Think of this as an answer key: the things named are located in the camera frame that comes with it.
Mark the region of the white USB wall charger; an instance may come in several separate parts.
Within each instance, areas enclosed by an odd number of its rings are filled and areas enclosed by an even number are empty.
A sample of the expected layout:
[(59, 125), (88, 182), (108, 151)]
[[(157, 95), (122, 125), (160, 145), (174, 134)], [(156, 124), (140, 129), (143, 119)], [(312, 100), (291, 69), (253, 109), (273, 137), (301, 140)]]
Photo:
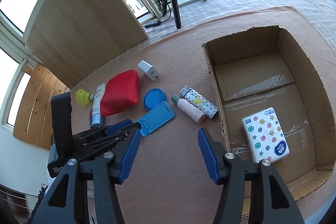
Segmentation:
[(156, 79), (159, 79), (159, 72), (153, 65), (146, 62), (145, 60), (141, 60), (138, 65), (138, 69), (140, 69), (143, 73), (146, 74), (147, 77), (149, 77), (152, 81), (155, 81)]

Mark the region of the blue round lid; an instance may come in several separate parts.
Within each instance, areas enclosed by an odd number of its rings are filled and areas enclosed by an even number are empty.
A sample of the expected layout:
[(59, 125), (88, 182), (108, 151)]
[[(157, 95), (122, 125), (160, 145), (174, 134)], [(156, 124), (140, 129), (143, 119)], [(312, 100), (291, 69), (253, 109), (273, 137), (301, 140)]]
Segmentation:
[(146, 108), (147, 111), (150, 111), (151, 109), (155, 108), (157, 105), (159, 105), (161, 102), (167, 100), (167, 95), (165, 92), (159, 88), (153, 88), (150, 89), (144, 99), (143, 99), (143, 105)]

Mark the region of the red fabric pouch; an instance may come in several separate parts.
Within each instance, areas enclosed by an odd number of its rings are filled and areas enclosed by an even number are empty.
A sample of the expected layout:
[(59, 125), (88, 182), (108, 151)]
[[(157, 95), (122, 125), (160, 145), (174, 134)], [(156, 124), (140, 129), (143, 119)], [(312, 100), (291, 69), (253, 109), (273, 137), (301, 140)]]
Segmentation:
[(107, 117), (118, 114), (138, 104), (138, 87), (138, 71), (133, 69), (111, 78), (100, 102), (101, 115)]

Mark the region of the small pink bottle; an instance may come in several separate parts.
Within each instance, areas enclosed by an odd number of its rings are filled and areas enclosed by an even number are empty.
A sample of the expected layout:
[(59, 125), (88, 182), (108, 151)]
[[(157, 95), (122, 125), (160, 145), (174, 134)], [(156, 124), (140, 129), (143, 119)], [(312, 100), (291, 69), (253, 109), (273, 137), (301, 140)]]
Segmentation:
[(192, 105), (189, 101), (184, 98), (180, 98), (177, 95), (173, 95), (171, 100), (177, 105), (177, 107), (182, 110), (189, 118), (200, 124), (204, 121), (206, 115), (204, 112), (199, 110), (197, 107)]

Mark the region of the white Aqua sunscreen tube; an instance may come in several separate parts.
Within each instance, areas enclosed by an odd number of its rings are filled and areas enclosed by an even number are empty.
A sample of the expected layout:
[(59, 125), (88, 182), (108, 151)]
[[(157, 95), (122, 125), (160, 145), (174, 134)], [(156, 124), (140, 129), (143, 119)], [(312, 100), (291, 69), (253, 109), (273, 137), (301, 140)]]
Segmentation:
[(91, 128), (99, 128), (104, 124), (104, 118), (101, 115), (100, 102), (105, 93), (105, 84), (101, 84), (96, 88), (93, 97), (92, 112), (91, 112)]

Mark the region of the patterned tissue pack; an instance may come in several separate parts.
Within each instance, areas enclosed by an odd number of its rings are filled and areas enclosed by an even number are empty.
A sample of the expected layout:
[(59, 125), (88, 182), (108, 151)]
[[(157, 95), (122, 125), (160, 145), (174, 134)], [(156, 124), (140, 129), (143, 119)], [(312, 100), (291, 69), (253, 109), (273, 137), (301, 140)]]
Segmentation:
[(253, 162), (279, 161), (290, 154), (285, 134), (273, 107), (241, 119)]

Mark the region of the blue phone stand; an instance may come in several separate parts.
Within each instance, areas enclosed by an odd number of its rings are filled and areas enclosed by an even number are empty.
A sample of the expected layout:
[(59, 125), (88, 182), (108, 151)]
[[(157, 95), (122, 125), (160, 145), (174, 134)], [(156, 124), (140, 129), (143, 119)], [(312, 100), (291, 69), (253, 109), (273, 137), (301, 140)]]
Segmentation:
[(175, 116), (173, 110), (166, 101), (161, 102), (155, 108), (148, 111), (139, 118), (141, 124), (141, 135), (143, 138), (153, 133), (156, 129), (173, 119)]

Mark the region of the patterned lighter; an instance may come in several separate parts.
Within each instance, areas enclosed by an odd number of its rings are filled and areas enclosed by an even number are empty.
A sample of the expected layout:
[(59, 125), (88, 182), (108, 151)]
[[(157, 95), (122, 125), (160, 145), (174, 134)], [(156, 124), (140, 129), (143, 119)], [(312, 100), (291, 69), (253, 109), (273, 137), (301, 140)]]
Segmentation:
[(215, 104), (211, 103), (207, 98), (188, 85), (185, 85), (181, 89), (180, 95), (196, 108), (204, 112), (210, 119), (213, 119), (218, 112), (218, 108)]

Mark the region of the pine plank headboard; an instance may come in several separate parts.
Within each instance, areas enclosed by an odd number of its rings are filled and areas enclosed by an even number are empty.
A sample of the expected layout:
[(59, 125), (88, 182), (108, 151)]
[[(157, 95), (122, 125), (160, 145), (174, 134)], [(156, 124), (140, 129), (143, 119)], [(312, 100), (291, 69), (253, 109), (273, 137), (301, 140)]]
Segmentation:
[(67, 87), (46, 67), (27, 65), (23, 72), (30, 76), (19, 105), (13, 136), (23, 142), (44, 149), (52, 145), (51, 98), (62, 94)]

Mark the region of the yellow plastic shuttlecock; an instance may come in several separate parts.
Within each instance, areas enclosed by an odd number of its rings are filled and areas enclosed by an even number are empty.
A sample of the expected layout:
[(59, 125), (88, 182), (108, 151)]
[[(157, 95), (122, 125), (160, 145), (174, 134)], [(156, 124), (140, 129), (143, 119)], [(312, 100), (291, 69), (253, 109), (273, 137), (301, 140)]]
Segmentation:
[(79, 89), (75, 93), (76, 103), (80, 106), (92, 103), (94, 101), (94, 97), (94, 94), (86, 92), (84, 89)]

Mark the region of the large wooden board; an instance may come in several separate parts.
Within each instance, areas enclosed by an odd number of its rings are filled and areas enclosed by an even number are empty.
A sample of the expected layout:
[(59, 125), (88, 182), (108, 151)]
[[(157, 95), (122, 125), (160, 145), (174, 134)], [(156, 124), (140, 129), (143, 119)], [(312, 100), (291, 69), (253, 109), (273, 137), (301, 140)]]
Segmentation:
[(147, 34), (123, 0), (38, 0), (23, 39), (72, 88)]

